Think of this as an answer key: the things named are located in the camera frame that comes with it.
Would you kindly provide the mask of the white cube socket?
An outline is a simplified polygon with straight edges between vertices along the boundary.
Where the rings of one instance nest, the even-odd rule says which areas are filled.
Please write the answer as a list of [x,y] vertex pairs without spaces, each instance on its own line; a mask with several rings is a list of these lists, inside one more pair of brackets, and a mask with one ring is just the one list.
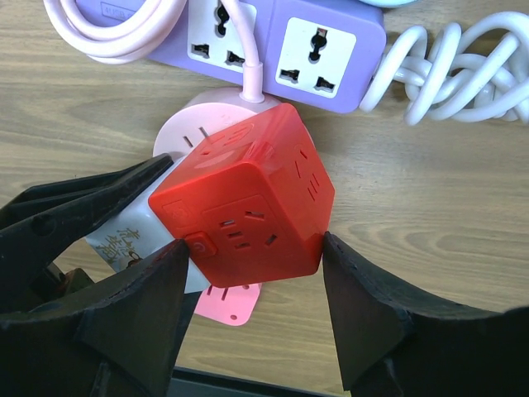
[[177,159],[118,215],[85,237],[114,271],[125,270],[134,261],[146,258],[173,241],[173,236],[150,209],[148,198],[182,161],[183,158]]

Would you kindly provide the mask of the pink round power strip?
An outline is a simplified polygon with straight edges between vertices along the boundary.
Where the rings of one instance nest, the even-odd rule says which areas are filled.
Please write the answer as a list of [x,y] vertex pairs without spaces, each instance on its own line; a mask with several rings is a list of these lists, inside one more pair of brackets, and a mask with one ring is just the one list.
[[160,128],[153,155],[169,153],[175,159],[187,155],[213,134],[279,104],[270,95],[262,103],[246,102],[236,87],[200,93]]

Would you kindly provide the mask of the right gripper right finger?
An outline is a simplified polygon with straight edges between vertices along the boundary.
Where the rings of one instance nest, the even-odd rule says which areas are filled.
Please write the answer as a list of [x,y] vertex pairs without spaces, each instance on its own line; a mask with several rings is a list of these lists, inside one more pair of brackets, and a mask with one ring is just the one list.
[[354,396],[525,396],[528,310],[502,313],[431,294],[323,240],[343,388]]

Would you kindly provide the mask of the pink plug adapter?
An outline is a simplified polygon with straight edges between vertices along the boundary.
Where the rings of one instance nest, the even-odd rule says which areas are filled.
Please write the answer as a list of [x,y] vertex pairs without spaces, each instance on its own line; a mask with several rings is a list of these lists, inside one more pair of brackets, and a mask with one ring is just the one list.
[[202,292],[194,312],[228,326],[244,325],[253,313],[261,286],[251,284],[225,289],[210,286]]

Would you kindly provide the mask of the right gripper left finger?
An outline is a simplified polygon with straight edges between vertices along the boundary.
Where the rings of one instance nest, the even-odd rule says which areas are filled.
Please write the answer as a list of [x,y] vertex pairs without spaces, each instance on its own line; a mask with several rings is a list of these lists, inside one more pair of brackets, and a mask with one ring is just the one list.
[[179,344],[188,248],[30,312],[1,317],[3,396],[164,396]]

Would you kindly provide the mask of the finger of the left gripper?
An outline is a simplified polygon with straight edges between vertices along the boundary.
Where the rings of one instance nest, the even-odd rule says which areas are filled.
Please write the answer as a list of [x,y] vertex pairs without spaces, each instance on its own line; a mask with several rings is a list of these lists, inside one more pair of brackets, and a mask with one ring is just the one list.
[[2,207],[2,312],[60,297],[68,281],[56,257],[119,214],[173,163],[159,155],[120,171],[32,186]]

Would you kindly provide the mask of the red cube socket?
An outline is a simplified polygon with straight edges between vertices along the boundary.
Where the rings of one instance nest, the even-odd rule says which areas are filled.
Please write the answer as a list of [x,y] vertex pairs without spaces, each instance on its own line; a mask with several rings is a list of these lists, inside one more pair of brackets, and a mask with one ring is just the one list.
[[226,288],[316,273],[334,197],[305,124],[284,103],[203,141],[149,206]]

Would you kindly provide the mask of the purple power strip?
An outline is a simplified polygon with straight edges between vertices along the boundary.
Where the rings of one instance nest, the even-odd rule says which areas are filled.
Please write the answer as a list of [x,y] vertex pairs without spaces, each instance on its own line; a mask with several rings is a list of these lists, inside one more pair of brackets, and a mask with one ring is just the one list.
[[[264,66],[263,90],[348,113],[359,107],[386,45],[381,9],[361,1],[243,1]],[[243,50],[219,1],[190,0],[148,59],[234,84]]]

